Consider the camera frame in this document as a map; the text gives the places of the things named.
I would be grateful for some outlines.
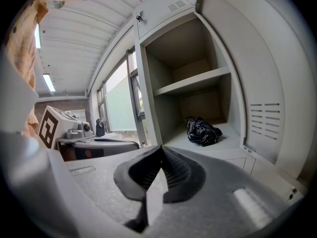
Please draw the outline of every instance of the black object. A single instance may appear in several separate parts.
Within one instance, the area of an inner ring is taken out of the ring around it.
[[[201,117],[187,117],[187,135],[189,141],[201,146],[208,146],[218,143],[222,132],[213,127]]]
[[[142,19],[143,19],[141,16],[137,16],[136,18],[137,18],[137,20],[138,20],[139,22],[141,22]]]
[[[88,132],[88,131],[90,130],[89,124],[87,124],[87,123],[84,124],[84,130],[85,130],[86,132]]]
[[[124,225],[138,233],[142,233],[144,229],[149,226],[146,198],[144,198],[142,201],[142,205],[137,217],[128,221]]]
[[[168,185],[164,203],[186,201],[205,183],[206,173],[200,164],[167,147],[155,148],[120,164],[114,172],[114,182],[125,197],[144,201],[160,168]]]
[[[96,136],[97,137],[102,137],[105,135],[105,126],[102,123],[101,118],[98,118],[96,120]]]

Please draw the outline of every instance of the lock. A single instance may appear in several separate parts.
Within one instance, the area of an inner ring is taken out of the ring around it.
[[[140,15],[139,16],[137,16],[137,20],[139,21],[139,22],[141,22],[142,20],[143,20],[143,18],[144,18],[144,11],[140,11]]]
[[[143,20],[143,18],[142,18],[141,16],[137,16],[137,20],[138,20],[139,22],[141,22],[141,21]]]

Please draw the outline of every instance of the locker shelf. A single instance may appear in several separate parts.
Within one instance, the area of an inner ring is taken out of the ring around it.
[[[225,156],[223,153],[218,154],[218,151],[231,150],[239,148],[240,136],[233,130],[233,128],[226,122],[209,122],[214,127],[222,131],[223,136],[220,137],[219,142],[214,145],[202,147],[189,141],[186,132],[186,126],[182,124],[170,136],[163,139],[166,146],[176,147],[200,154],[216,157],[220,159],[234,159],[245,157],[245,154],[239,153],[232,155],[232,157]]]
[[[211,88],[217,85],[223,75],[229,73],[230,69],[227,66],[208,71],[162,87],[154,92],[154,96],[158,96],[161,94],[178,95]]]

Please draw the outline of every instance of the locker door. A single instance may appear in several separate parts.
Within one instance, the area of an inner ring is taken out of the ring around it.
[[[187,0],[144,1],[136,8],[136,14],[143,17],[142,21],[137,21],[139,39],[163,21],[192,7]]]
[[[246,109],[244,145],[297,178],[317,109],[313,67],[298,33],[266,0],[197,0],[196,12],[235,64]]]

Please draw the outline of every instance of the window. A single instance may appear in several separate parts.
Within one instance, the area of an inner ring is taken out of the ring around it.
[[[82,122],[86,122],[86,113],[84,109],[79,110],[68,110],[65,111],[67,114],[69,114],[71,117],[75,117],[77,120],[80,120]]]
[[[137,68],[135,51],[127,51],[97,91],[99,115],[106,119],[107,132],[151,145]]]
[[[98,103],[100,103],[103,99],[104,99],[104,89],[103,89],[103,87],[101,87],[101,88],[97,91],[97,100],[98,100]]]
[[[133,77],[133,85],[134,85],[134,93],[135,93],[135,99],[136,99],[136,105],[138,108],[138,116],[144,114],[144,106],[143,106],[143,100],[142,100],[142,94],[140,90],[140,83],[139,83],[139,76],[135,75]]]
[[[117,133],[120,139],[140,143],[131,104],[127,60],[106,81],[105,97],[110,131]]]

